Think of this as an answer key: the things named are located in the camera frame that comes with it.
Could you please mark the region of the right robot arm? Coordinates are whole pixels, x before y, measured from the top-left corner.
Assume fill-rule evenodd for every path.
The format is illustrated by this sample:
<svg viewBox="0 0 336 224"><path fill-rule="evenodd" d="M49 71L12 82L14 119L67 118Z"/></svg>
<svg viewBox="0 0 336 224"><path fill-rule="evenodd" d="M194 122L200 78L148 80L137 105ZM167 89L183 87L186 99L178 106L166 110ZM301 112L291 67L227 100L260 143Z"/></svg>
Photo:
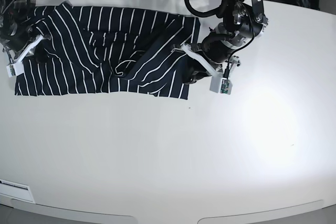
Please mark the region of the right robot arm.
<svg viewBox="0 0 336 224"><path fill-rule="evenodd" d="M38 37L25 24L31 7L31 0L1 0L1 44L10 63Z"/></svg>

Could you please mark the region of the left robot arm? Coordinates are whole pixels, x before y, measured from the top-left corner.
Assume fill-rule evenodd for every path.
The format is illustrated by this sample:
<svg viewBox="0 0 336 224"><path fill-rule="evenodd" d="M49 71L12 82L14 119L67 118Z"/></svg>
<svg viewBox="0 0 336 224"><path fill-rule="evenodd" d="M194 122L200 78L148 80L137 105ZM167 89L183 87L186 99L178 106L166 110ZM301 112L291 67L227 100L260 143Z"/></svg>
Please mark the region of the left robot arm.
<svg viewBox="0 0 336 224"><path fill-rule="evenodd" d="M216 17L220 23L200 41L191 41L190 50L205 60L225 79L240 67L238 52L249 46L268 25L263 0L221 0L207 11L198 11L191 0L184 0L187 10L197 18Z"/></svg>

